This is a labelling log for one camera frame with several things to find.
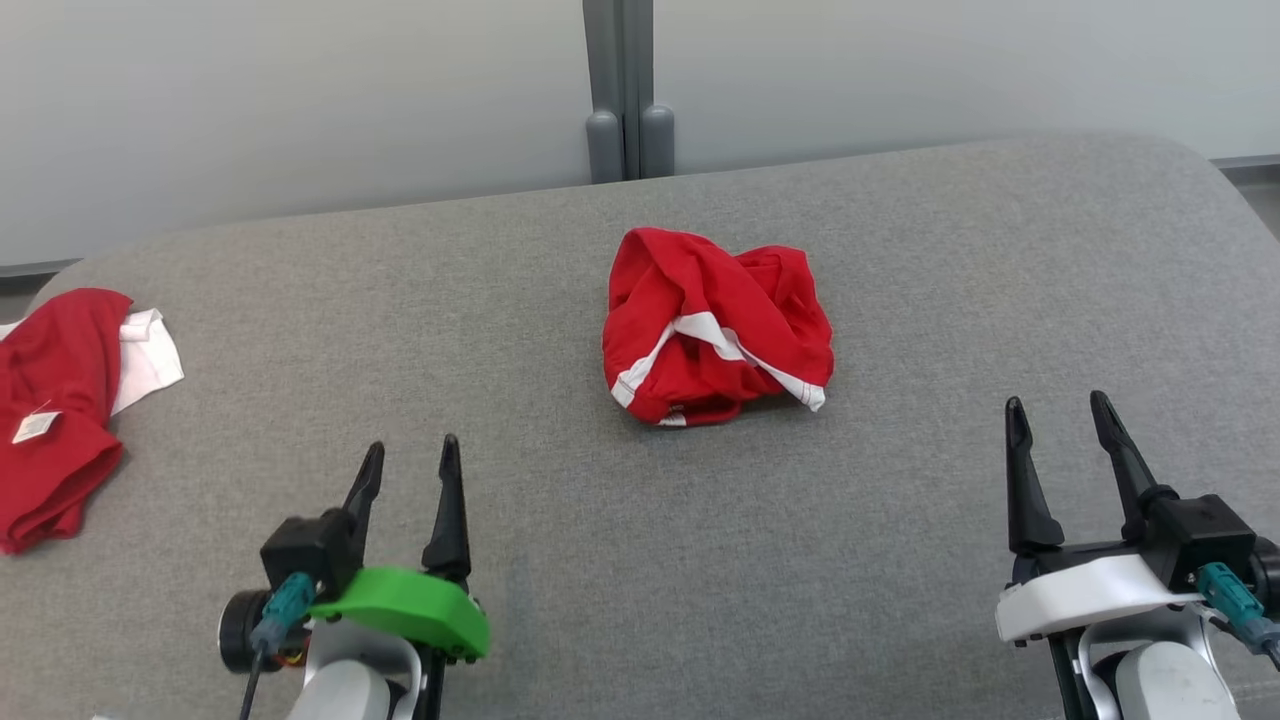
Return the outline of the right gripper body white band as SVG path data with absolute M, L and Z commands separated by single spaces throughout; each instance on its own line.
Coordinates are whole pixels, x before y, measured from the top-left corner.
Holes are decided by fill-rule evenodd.
M 1138 553 L 1094 559 L 1002 592 L 995 610 L 1006 643 L 1119 620 L 1157 609 L 1206 606 L 1197 591 L 1171 592 Z

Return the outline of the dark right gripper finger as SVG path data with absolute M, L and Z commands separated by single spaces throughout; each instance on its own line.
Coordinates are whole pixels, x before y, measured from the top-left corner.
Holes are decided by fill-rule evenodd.
M 1110 397 L 1093 389 L 1089 400 L 1098 442 L 1110 457 L 1123 506 L 1123 539 L 1147 547 L 1171 547 L 1170 520 L 1158 506 L 1179 500 L 1180 495 L 1171 486 L 1155 480 Z
M 1019 397 L 1005 404 L 1007 547 L 1015 555 L 1059 548 L 1064 530 L 1053 519 L 1032 457 L 1033 434 Z

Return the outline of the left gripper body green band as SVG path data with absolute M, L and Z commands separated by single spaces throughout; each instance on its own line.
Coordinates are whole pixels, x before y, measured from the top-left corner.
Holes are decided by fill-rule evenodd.
M 314 574 L 289 571 L 268 591 L 242 591 L 224 607 L 218 650 L 230 673 L 300 667 L 319 652 L 319 633 L 364 629 L 407 641 L 447 662 L 474 664 L 489 655 L 485 612 L 461 585 L 408 570 L 365 568 L 333 600 Z

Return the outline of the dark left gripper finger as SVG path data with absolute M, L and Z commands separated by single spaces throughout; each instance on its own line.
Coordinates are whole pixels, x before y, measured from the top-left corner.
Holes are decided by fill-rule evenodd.
M 421 565 L 430 577 L 466 584 L 472 571 L 472 562 L 461 448 L 454 434 L 444 437 L 438 477 L 442 492 L 431 537 L 421 553 Z
M 343 503 L 349 516 L 349 548 L 360 566 L 364 565 L 372 503 L 381 488 L 384 461 L 384 443 L 372 442 Z

